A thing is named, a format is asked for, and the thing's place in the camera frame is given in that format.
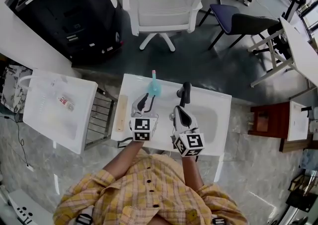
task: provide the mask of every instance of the plaid shirt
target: plaid shirt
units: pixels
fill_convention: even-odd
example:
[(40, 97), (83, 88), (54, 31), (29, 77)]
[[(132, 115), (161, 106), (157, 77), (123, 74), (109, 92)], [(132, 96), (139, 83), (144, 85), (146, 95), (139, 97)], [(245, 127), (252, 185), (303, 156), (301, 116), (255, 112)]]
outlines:
[(91, 205), (94, 225), (146, 225), (155, 215), (173, 225), (209, 225), (212, 214), (232, 225), (247, 224), (217, 185), (204, 185), (195, 192), (184, 184), (182, 167), (158, 154), (140, 152), (117, 181), (105, 170), (86, 175), (63, 196), (53, 216), (55, 225), (67, 225)]

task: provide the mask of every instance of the black machine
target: black machine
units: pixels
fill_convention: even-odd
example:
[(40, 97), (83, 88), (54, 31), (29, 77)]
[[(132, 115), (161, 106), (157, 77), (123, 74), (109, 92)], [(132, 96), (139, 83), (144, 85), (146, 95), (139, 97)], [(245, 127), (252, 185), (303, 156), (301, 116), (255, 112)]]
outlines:
[(117, 0), (6, 0), (31, 29), (75, 63), (107, 58), (121, 46)]

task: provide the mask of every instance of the white desk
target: white desk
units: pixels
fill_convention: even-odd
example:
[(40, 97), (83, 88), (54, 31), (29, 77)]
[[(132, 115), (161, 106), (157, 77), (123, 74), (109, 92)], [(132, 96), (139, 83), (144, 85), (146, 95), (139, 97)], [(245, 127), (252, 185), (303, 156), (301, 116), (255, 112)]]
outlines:
[[(132, 136), (129, 128), (132, 104), (138, 97), (147, 92), (148, 84), (151, 81), (152, 79), (148, 77), (124, 74), (120, 96), (126, 95), (128, 97), (127, 106), (123, 118), (121, 118), (118, 106), (116, 108), (111, 133), (112, 140), (121, 141)], [(177, 97), (176, 92), (182, 85), (159, 79), (158, 83), (161, 85), (161, 96), (156, 100), (156, 113), (159, 117), (157, 129), (153, 139), (145, 142), (144, 147), (177, 151), (177, 149), (173, 149), (170, 137), (174, 126), (173, 122), (169, 119), (169, 114), (180, 103), (180, 98)], [(232, 97), (227, 94), (194, 86), (191, 87), (190, 95), (191, 102), (186, 105), (186, 108), (196, 117), (200, 131), (204, 134), (205, 139), (205, 148), (201, 154), (221, 156), (224, 153), (227, 138)], [(116, 122), (118, 121), (118, 117), (125, 122), (123, 130), (118, 130), (117, 128)]]
[[(300, 33), (285, 19), (280, 17), (280, 21), (282, 23), (283, 28), (276, 33), (270, 35), (269, 37), (265, 38), (264, 40), (256, 43), (254, 46), (248, 48), (248, 51), (253, 51), (254, 49), (258, 48), (259, 46), (268, 43), (268, 47), (271, 53), (271, 61), (273, 64), (273, 70), (259, 78), (258, 80), (254, 81), (250, 84), (251, 87), (256, 86), (257, 84), (261, 83), (265, 79), (273, 76), (277, 72), (281, 71), (287, 66), (290, 66), (298, 73), (303, 75), (305, 78), (309, 79), (315, 87), (312, 87), (304, 92), (313, 90), (318, 86), (318, 55), (315, 50), (311, 47), (311, 45), (303, 39)], [(273, 50), (273, 45), (271, 40), (278, 35), (284, 35), (287, 38), (289, 43), (289, 47), (291, 50), (292, 57), (286, 60), (281, 55), (278, 55)], [(280, 60), (282, 63), (276, 65), (276, 60)]]
[(291, 101), (289, 104), (289, 127), (287, 141), (305, 140), (308, 135), (309, 119), (305, 106)]

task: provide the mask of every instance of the white sink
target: white sink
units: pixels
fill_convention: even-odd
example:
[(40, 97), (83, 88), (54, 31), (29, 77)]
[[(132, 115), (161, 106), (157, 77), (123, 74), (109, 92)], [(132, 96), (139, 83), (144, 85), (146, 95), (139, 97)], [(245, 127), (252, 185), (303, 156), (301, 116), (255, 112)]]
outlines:
[[(147, 86), (151, 78), (125, 74), (120, 90), (120, 95), (128, 96), (126, 109), (125, 129), (122, 132), (116, 131), (118, 110), (116, 110), (111, 138), (121, 141), (131, 137), (129, 129), (130, 113), (132, 103), (147, 92)], [(157, 99), (156, 112), (159, 115), (157, 129), (151, 142), (145, 142), (144, 146), (159, 150), (177, 151), (173, 149), (171, 135), (173, 122), (169, 114), (175, 105), (179, 105), (180, 98), (176, 92), (182, 87), (181, 84), (158, 80), (161, 84), (161, 96)], [(196, 117), (200, 131), (204, 133), (205, 149), (201, 152), (204, 155), (222, 155), (224, 153), (227, 137), (231, 96), (209, 91), (197, 87), (191, 88), (190, 104), (185, 107)]]

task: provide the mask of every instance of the white table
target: white table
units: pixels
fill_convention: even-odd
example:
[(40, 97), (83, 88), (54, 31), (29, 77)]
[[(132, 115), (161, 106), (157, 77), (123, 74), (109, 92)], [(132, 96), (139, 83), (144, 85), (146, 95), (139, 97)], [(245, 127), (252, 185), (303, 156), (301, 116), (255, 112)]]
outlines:
[[(23, 121), (53, 142), (81, 154), (96, 90), (95, 82), (35, 69)], [(72, 112), (59, 102), (57, 97), (61, 95), (72, 99)]]
[[(305, 78), (309, 79), (315, 85), (314, 87), (305, 90), (301, 94), (311, 91), (318, 86), (318, 55), (311, 47), (311, 45), (303, 39), (300, 33), (290, 23), (288, 23), (282, 17), (280, 17), (280, 21), (283, 26), (281, 30), (256, 43), (254, 46), (248, 48), (248, 51), (252, 52), (259, 46), (268, 43), (269, 51), (271, 54), (271, 61), (273, 64), (273, 70), (251, 83), (250, 86), (254, 87), (265, 79), (281, 71), (285, 67), (290, 66), (292, 69), (296, 70)], [(279, 35), (284, 35), (289, 43), (292, 57), (288, 60), (277, 54), (273, 49), (271, 40)], [(276, 65), (276, 60), (280, 60), (282, 63)]]
[(289, 127), (287, 141), (305, 140), (308, 135), (309, 119), (304, 105), (291, 101), (289, 103)]
[[(147, 86), (152, 81), (151, 78), (125, 74), (120, 89), (119, 103), (116, 108), (111, 139), (121, 141), (132, 137), (129, 128), (131, 118), (131, 108), (133, 102), (142, 94), (147, 92)], [(176, 105), (179, 105), (180, 98), (176, 92), (182, 87), (181, 84), (159, 80), (161, 84), (161, 96), (156, 100), (156, 113), (158, 114), (157, 129), (153, 139), (145, 142), (144, 147), (158, 150), (177, 151), (173, 149), (171, 135), (173, 132), (173, 122), (169, 119), (169, 114)], [(124, 111), (124, 129), (118, 130), (118, 117), (123, 120), (120, 112), (121, 95), (128, 97), (126, 110)], [(191, 88), (191, 101), (186, 104), (186, 108), (196, 117), (200, 131), (204, 134), (205, 148), (202, 155), (221, 156), (224, 153), (227, 138), (231, 99), (227, 94), (214, 92), (197, 87)]]

